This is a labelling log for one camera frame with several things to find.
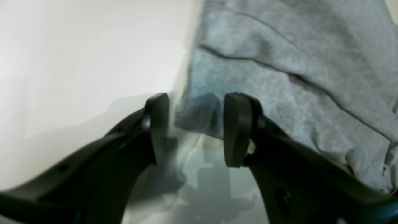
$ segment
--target wrinkled fabric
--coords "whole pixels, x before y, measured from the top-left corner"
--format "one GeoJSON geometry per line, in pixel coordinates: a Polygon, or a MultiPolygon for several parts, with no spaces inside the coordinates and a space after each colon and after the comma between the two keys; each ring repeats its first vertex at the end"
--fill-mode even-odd
{"type": "Polygon", "coordinates": [[[396,190],[398,29],[384,1],[207,0],[177,125],[222,138],[229,92],[375,191],[396,190]]]}

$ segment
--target blurry object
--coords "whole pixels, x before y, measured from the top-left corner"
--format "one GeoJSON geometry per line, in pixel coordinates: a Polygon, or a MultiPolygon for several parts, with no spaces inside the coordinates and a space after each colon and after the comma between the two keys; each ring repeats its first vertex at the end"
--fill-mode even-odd
{"type": "Polygon", "coordinates": [[[397,61],[384,1],[207,0],[177,119],[222,139],[215,105],[245,92],[293,140],[389,194],[398,186],[397,61]]]}

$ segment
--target light blue fabric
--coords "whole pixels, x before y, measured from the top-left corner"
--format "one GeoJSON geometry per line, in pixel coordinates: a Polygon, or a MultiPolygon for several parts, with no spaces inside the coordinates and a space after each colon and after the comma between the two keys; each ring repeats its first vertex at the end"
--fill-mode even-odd
{"type": "Polygon", "coordinates": [[[293,139],[393,192],[397,30],[384,1],[208,0],[177,125],[222,138],[224,95],[250,94],[293,139]]]}

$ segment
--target white wall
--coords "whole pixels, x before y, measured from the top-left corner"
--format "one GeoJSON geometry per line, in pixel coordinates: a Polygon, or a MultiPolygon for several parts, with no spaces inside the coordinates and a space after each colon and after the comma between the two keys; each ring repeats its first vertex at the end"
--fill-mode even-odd
{"type": "Polygon", "coordinates": [[[196,0],[0,2],[0,190],[99,138],[185,71],[196,0]]]}

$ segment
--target clamp jaw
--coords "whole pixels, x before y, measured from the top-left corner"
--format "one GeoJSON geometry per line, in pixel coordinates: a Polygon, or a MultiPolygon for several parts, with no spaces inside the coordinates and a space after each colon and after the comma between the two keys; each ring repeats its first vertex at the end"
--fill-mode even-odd
{"type": "MultiPolygon", "coordinates": [[[[0,192],[0,214],[26,224],[118,224],[139,175],[162,159],[169,102],[149,98],[103,138],[40,176],[0,192]]],[[[398,200],[361,184],[263,115],[260,102],[224,99],[224,157],[249,167],[270,224],[398,222],[398,200]]]]}
{"type": "Polygon", "coordinates": [[[103,138],[0,192],[0,214],[27,224],[121,223],[137,178],[161,160],[168,116],[167,94],[154,95],[103,138]]]}
{"type": "Polygon", "coordinates": [[[289,138],[246,94],[225,95],[224,156],[228,167],[250,168],[271,224],[398,221],[395,197],[368,189],[289,138]]]}

